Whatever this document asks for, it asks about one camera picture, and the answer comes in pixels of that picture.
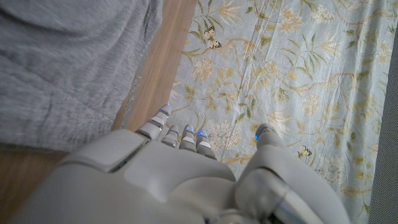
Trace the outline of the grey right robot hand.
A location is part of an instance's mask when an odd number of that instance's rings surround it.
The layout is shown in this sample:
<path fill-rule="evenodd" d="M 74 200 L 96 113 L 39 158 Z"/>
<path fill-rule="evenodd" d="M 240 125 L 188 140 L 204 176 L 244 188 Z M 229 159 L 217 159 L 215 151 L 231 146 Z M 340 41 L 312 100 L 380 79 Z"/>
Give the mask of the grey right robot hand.
<path fill-rule="evenodd" d="M 72 152 L 11 223 L 348 223 L 335 191 L 292 155 L 269 124 L 236 177 L 207 133 L 172 126 L 164 105 L 137 131 L 120 129 Z"/>

